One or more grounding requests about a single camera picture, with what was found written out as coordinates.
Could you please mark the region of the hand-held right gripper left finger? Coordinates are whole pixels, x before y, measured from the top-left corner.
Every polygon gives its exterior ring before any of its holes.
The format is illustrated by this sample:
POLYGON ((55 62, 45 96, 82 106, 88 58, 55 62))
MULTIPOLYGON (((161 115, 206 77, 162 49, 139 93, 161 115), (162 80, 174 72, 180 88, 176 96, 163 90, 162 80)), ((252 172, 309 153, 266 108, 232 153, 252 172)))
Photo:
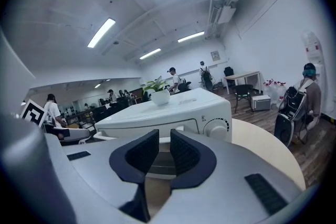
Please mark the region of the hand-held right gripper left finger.
POLYGON ((115 149, 109 158, 111 169, 127 183, 144 184, 145 176, 159 153, 159 130, 115 149))

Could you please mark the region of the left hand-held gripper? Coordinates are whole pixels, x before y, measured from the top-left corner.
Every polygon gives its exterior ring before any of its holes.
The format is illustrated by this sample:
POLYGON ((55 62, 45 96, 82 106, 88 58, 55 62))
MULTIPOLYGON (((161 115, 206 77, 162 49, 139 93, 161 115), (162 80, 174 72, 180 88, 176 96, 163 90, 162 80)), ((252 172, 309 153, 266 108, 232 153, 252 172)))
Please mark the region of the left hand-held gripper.
POLYGON ((91 138, 87 129, 57 127, 56 118, 50 114, 50 109, 44 109, 32 100, 28 100, 20 117, 36 123, 45 133, 57 136, 62 145, 85 143, 91 138))

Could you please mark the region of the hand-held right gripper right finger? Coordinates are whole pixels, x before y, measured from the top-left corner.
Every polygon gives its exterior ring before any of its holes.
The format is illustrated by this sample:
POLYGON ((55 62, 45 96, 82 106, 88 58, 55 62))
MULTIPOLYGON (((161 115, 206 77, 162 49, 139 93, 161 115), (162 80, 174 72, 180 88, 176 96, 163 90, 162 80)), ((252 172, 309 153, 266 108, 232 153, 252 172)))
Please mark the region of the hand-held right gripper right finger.
POLYGON ((215 170, 216 155, 206 145, 176 129, 171 130, 170 138, 170 153, 176 173, 176 177, 171 181, 171 190, 200 186, 215 170))

